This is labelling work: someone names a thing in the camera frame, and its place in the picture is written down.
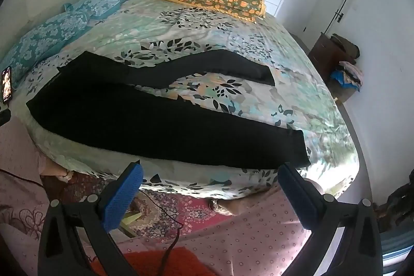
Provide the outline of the black pants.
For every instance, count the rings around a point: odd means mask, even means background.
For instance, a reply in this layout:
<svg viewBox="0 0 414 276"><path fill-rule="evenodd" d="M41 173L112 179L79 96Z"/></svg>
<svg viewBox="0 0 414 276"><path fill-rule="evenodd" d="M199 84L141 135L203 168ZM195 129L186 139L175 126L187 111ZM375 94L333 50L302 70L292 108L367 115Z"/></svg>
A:
<svg viewBox="0 0 414 276"><path fill-rule="evenodd" d="M27 108L42 128L94 148L240 169L309 165L299 130L238 117L235 107L216 112L145 92L203 72L274 83L267 66L227 50L140 68L86 51L60 67Z"/></svg>

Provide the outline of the pink dotted pajama legs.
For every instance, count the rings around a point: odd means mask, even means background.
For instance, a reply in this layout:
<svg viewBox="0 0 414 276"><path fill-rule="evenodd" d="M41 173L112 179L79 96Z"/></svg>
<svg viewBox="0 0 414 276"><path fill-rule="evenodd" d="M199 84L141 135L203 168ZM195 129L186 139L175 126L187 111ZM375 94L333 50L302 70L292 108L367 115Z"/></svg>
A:
<svg viewBox="0 0 414 276"><path fill-rule="evenodd" d="M43 176L69 182L72 173L44 155L14 118L1 127L1 266L3 275L38 272L40 236L49 199ZM215 275L281 275L309 237L281 188L249 198L241 213L178 241L137 237L123 254L184 247Z"/></svg>

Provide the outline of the orange fuzzy sleeve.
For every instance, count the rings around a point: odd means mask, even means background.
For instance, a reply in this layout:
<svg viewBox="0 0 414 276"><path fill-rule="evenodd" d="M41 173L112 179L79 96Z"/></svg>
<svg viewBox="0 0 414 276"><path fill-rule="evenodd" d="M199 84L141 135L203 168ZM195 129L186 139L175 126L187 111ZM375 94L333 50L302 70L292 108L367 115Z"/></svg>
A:
<svg viewBox="0 0 414 276"><path fill-rule="evenodd" d="M123 255L138 275L158 275L164 251L129 252ZM174 248L168 257L163 275L215 275L206 265L184 247Z"/></svg>

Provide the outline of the red patterned rug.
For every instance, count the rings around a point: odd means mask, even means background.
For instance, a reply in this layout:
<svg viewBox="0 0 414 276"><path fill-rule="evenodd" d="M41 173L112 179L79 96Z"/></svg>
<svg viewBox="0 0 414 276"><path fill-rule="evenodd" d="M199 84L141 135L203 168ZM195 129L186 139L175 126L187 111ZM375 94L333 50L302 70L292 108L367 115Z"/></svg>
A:
<svg viewBox="0 0 414 276"><path fill-rule="evenodd" d="M99 195L109 181L86 174L75 174L64 183L55 176L41 178L48 197L63 203L81 201L90 194ZM218 225L227 217L212 211L208 201L178 194L144 191L135 195L120 227L126 235L168 240L177 228L190 234L209 226Z"/></svg>

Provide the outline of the floral green bed quilt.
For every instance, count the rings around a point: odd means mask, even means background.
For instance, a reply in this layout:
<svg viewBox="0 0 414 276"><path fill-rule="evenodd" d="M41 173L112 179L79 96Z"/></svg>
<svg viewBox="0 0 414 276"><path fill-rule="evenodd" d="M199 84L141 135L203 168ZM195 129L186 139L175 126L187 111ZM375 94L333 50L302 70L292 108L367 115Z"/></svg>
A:
<svg viewBox="0 0 414 276"><path fill-rule="evenodd" d="M145 92L183 98L216 112L235 107L238 117L301 131L309 165L296 169L326 193L340 196L359 171L354 142L319 73L272 16L248 23L168 1L126 1L108 18L91 20L85 34L34 65L14 86L10 109L40 150L67 169L111 179L139 162L146 189L197 198L243 198L274 185L279 168L197 165L94 148L42 128L27 108L60 67L86 51L140 68L213 50L227 50L267 66L274 83L203 72L179 78L165 89L146 87Z"/></svg>

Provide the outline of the pile of clothes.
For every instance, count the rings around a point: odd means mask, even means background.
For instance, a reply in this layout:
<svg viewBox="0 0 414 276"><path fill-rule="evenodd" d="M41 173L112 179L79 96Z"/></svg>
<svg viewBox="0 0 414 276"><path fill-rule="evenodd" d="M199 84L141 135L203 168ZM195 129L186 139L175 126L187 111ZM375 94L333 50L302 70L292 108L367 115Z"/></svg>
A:
<svg viewBox="0 0 414 276"><path fill-rule="evenodd" d="M336 102L343 104L355 92L360 92L364 74L357 67L357 59L360 57L359 47L346 38L337 34L332 34L330 40L345 53L351 57L350 61L339 61L335 70L330 75L329 89Z"/></svg>

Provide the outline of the dark wooden cabinet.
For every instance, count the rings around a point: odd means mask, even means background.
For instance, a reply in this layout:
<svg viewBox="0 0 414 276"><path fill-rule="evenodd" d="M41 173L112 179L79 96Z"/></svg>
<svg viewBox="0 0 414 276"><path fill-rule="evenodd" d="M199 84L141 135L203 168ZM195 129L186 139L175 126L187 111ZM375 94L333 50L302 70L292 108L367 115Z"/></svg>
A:
<svg viewBox="0 0 414 276"><path fill-rule="evenodd" d="M339 62L356 63L355 59L340 49L324 33L320 34L315 45L310 50L308 58L325 83L329 81L330 75L336 70Z"/></svg>

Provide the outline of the smartphone with lit screen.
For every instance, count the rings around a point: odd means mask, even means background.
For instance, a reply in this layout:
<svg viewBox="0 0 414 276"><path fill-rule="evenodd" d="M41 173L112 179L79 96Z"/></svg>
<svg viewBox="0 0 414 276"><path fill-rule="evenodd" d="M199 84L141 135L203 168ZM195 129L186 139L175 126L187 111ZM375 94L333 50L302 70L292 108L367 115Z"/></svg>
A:
<svg viewBox="0 0 414 276"><path fill-rule="evenodd" d="M1 72L1 100L4 104L8 103L13 96L11 67L6 67Z"/></svg>

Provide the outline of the teal floral pillow near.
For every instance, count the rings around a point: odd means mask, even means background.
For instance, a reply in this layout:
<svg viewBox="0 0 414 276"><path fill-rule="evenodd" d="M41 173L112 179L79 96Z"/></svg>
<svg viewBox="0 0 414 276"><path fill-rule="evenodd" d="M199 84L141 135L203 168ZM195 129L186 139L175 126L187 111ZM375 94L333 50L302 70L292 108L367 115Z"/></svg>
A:
<svg viewBox="0 0 414 276"><path fill-rule="evenodd" d="M69 41L86 31L86 11L60 13L31 29L6 53L1 70L11 68L12 84L17 86L38 62L57 54Z"/></svg>

